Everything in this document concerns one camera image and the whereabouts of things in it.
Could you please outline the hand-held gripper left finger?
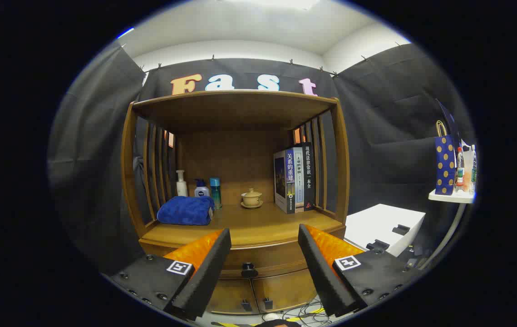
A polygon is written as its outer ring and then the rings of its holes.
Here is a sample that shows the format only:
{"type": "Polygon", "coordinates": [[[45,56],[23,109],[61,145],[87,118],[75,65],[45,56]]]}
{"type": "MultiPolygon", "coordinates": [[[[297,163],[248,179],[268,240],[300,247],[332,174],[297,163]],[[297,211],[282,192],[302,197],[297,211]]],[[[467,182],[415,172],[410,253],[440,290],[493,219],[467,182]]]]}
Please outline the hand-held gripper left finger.
{"type": "Polygon", "coordinates": [[[104,278],[137,302],[173,319],[202,317],[231,251],[229,229],[187,244],[148,239],[140,239],[140,244],[144,255],[104,278]]]}

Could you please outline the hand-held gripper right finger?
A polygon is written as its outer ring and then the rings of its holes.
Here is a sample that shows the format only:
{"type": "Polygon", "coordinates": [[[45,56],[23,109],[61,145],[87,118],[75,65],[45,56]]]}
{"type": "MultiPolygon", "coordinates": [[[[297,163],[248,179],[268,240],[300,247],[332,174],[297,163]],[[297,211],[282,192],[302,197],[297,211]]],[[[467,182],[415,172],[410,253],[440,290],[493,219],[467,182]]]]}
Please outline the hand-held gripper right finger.
{"type": "Polygon", "coordinates": [[[390,254],[379,240],[366,250],[310,225],[299,225],[298,242],[325,312],[341,317],[377,303],[422,276],[390,254]]]}

